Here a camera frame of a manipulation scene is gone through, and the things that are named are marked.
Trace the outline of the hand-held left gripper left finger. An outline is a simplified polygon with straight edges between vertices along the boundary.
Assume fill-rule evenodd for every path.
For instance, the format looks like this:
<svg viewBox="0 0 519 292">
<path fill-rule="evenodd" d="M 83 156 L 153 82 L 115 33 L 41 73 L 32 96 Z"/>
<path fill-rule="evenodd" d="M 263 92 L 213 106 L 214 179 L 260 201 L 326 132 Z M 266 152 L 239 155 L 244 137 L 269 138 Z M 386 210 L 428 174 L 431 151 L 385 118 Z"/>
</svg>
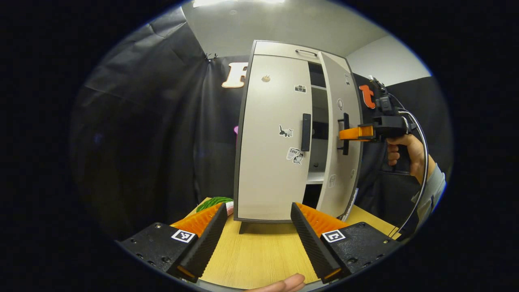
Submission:
<svg viewBox="0 0 519 292">
<path fill-rule="evenodd" d="M 118 243 L 141 261 L 196 283 L 217 247 L 228 218 L 220 202 L 174 224 L 152 223 Z"/>
</svg>

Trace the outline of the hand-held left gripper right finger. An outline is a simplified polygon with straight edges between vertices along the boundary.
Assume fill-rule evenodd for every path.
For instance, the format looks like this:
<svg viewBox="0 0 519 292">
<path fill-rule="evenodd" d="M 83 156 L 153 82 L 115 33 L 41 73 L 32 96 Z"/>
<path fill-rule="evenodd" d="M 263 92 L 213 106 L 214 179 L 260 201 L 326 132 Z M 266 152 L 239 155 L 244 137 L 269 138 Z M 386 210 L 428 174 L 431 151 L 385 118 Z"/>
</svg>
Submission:
<svg viewBox="0 0 519 292">
<path fill-rule="evenodd" d="M 401 247 L 366 222 L 348 225 L 299 202 L 292 203 L 290 217 L 323 284 L 363 271 Z"/>
</svg>

